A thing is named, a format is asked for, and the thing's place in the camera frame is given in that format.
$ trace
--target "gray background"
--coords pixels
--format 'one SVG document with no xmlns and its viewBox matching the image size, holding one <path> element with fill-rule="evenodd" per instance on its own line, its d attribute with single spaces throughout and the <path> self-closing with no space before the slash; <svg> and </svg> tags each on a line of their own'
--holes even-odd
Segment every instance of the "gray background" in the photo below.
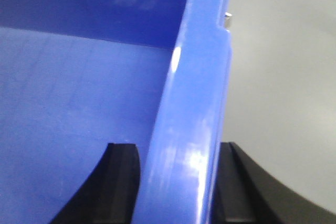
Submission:
<svg viewBox="0 0 336 224">
<path fill-rule="evenodd" d="M 336 0 L 230 0 L 223 140 L 336 212 Z"/>
</svg>

